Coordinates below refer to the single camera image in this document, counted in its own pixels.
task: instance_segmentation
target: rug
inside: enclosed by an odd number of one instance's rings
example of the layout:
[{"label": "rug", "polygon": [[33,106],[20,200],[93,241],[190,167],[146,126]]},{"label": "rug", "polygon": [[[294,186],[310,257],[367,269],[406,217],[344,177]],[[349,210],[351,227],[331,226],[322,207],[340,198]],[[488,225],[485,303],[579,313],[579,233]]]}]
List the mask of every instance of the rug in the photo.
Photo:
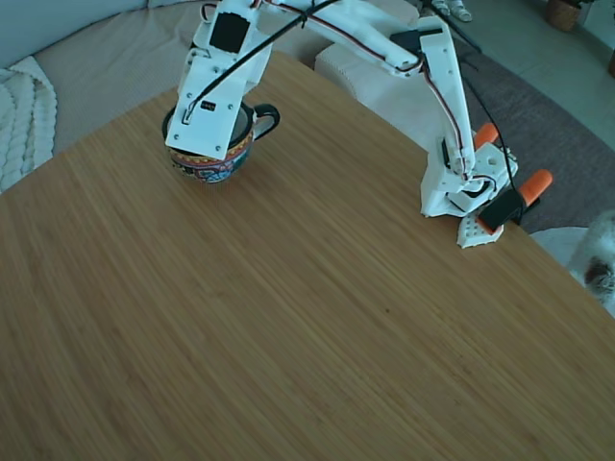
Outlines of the rug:
[{"label": "rug", "polygon": [[[553,173],[553,185],[522,227],[527,232],[587,227],[602,211],[615,208],[615,152],[520,77],[465,43],[458,41],[455,48],[472,64],[462,64],[461,71],[480,92],[519,160],[517,183],[540,168]],[[479,127],[487,117],[468,88],[466,98],[472,125]]]},{"label": "rug", "polygon": [[587,232],[586,228],[555,228],[539,230],[531,237],[564,267]]}]

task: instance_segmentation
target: black mug handle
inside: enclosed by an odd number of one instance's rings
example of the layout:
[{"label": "black mug handle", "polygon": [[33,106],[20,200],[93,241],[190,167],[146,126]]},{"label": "black mug handle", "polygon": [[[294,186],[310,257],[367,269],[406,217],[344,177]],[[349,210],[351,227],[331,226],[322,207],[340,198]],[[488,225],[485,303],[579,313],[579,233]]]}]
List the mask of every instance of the black mug handle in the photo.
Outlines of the black mug handle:
[{"label": "black mug handle", "polygon": [[280,112],[271,104],[259,104],[254,107],[257,120],[254,123],[254,140],[271,133],[280,124]]}]

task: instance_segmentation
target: white robotic arm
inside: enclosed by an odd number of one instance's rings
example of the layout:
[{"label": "white robotic arm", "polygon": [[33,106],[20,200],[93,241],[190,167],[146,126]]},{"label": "white robotic arm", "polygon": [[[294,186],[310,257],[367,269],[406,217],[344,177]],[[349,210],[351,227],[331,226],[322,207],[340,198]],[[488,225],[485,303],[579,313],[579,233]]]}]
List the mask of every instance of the white robotic arm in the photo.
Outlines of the white robotic arm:
[{"label": "white robotic arm", "polygon": [[[347,46],[392,75],[426,80],[442,108],[442,126],[436,130],[440,136],[434,137],[428,149],[428,169],[421,184],[424,215],[466,216],[508,185],[502,152],[489,143],[475,152],[448,26],[432,16],[409,27],[361,0],[222,0],[206,4],[186,58],[167,146],[208,158],[225,157],[241,99],[258,84],[269,59],[270,45],[245,61],[267,39],[258,30],[263,12],[299,17],[297,23]],[[516,173],[514,161],[512,169]]]}]

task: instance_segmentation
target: colorful mug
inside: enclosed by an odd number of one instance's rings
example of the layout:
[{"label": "colorful mug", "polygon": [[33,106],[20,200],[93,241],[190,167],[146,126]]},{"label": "colorful mug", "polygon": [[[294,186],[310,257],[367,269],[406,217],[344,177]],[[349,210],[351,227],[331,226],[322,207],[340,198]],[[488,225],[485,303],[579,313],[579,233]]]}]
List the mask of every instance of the colorful mug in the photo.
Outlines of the colorful mug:
[{"label": "colorful mug", "polygon": [[[173,116],[175,108],[169,111],[162,122],[162,136],[166,139],[168,124]],[[234,122],[231,142],[227,150],[227,156],[222,159],[214,159],[203,156],[195,156],[190,152],[168,148],[173,166],[191,178],[202,182],[222,182],[243,165],[254,141],[271,133],[280,123],[280,113],[271,104],[260,104],[254,108],[241,103],[241,109]]]}]

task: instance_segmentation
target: black cable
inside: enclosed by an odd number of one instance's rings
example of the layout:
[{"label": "black cable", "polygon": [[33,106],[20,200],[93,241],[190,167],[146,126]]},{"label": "black cable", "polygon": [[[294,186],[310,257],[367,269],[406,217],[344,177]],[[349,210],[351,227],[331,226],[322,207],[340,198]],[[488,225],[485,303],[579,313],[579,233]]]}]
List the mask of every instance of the black cable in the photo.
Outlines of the black cable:
[{"label": "black cable", "polygon": [[482,180],[488,180],[491,181],[491,183],[493,184],[493,190],[494,192],[498,192],[498,183],[496,182],[496,180],[494,180],[492,177],[490,177],[489,175],[475,175],[474,178],[480,178]]},{"label": "black cable", "polygon": [[246,53],[243,56],[243,58],[238,60],[235,64],[233,64],[226,71],[224,71],[220,75],[220,77],[214,79],[213,82],[211,82],[203,91],[201,91],[201,94],[199,94],[196,97],[196,99],[190,103],[190,105],[188,106],[188,109],[187,109],[186,117],[190,116],[192,114],[192,112],[194,111],[194,108],[196,108],[196,105],[199,104],[199,102],[205,96],[207,96],[210,92],[212,92],[214,89],[216,89],[222,82],[224,82],[231,74],[233,74],[235,72],[235,70],[237,70],[239,67],[241,67],[243,64],[245,64],[247,61],[249,61],[251,58],[253,58],[260,51],[265,49],[271,43],[276,41],[278,38],[280,38],[281,36],[283,36],[284,34],[289,32],[291,29],[295,28],[296,26],[298,26],[299,24],[302,24],[302,23],[305,25],[306,21],[308,20],[308,18],[310,16],[314,15],[317,12],[320,12],[322,9],[324,9],[327,6],[329,6],[329,5],[333,4],[333,3],[336,3],[338,1],[339,0],[325,0],[323,3],[321,3],[319,5],[313,5],[313,2],[312,2],[312,6],[310,8],[305,10],[303,13],[299,14],[292,21],[290,21],[288,24],[286,24],[281,29],[279,29],[275,34],[273,34],[272,36],[270,36],[267,39],[263,40],[260,44],[258,44],[256,47],[254,47],[248,53]]},{"label": "black cable", "polygon": [[510,181],[510,187],[512,188],[512,190],[516,191],[517,187],[515,186],[515,182],[513,180],[512,167],[510,166],[510,158],[508,157],[508,147],[504,141],[504,137],[502,136],[502,130],[500,130],[500,127],[494,120],[493,115],[491,115],[491,112],[487,108],[486,104],[484,103],[474,86],[465,77],[461,76],[461,79],[466,85],[468,85],[468,88],[470,88],[470,91],[472,91],[474,97],[477,98],[477,101],[479,101],[479,104],[482,107],[482,110],[484,110],[484,113],[489,118],[489,121],[491,121],[491,123],[493,123],[493,126],[496,127],[498,137],[500,138],[500,142],[502,143],[502,150],[504,151],[504,161],[506,162],[506,170],[508,171],[508,180]]},{"label": "black cable", "polygon": [[447,26],[449,26],[450,29],[452,29],[453,31],[455,31],[461,38],[463,38],[463,40],[470,45],[472,48],[474,48],[474,50],[477,53],[482,54],[482,49],[480,48],[480,46],[473,41],[470,36],[468,36],[465,32],[463,32],[459,26],[457,26],[451,19],[449,19],[447,16],[445,16],[444,14],[442,14],[442,12],[436,8],[433,5],[433,1],[432,0],[424,0],[423,1],[423,8],[424,9],[428,9],[430,11],[432,11],[436,16],[438,16],[440,19],[442,19],[445,24]]}]

